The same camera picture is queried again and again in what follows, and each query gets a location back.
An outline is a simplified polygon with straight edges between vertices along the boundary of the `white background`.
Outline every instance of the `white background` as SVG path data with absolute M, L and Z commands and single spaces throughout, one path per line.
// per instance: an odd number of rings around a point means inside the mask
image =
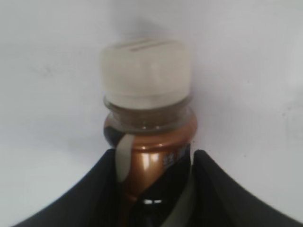
M 303 221 L 303 1 L 0 0 L 0 226 L 50 204 L 102 156 L 99 53 L 144 36 L 192 51 L 195 146 Z

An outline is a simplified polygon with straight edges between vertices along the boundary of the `bottle cap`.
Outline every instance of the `bottle cap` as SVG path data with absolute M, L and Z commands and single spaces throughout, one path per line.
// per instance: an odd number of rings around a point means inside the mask
M 180 102 L 190 92 L 188 53 L 177 41 L 113 45 L 103 51 L 101 68 L 107 101 L 122 108 L 161 108 Z

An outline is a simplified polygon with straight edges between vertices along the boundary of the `bottle shoulder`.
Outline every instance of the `bottle shoulder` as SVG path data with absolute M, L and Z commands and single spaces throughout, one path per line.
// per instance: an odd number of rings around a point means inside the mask
M 104 124 L 104 134 L 108 142 L 115 147 L 115 141 L 121 139 L 126 134 L 134 135 L 134 151 L 159 150 L 160 148 L 173 148 L 183 146 L 189 143 L 197 130 L 197 119 L 195 114 L 190 111 L 187 116 L 180 119 L 170 128 L 158 127 L 153 130 L 131 130 L 127 127 L 121 127 L 109 115 Z

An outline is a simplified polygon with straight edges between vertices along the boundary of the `black foam holder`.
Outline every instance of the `black foam holder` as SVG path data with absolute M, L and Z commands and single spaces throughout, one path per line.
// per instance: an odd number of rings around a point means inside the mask
M 113 227 L 115 150 L 57 201 L 16 227 Z M 230 178 L 202 150 L 194 154 L 197 204 L 187 227 L 303 227 Z

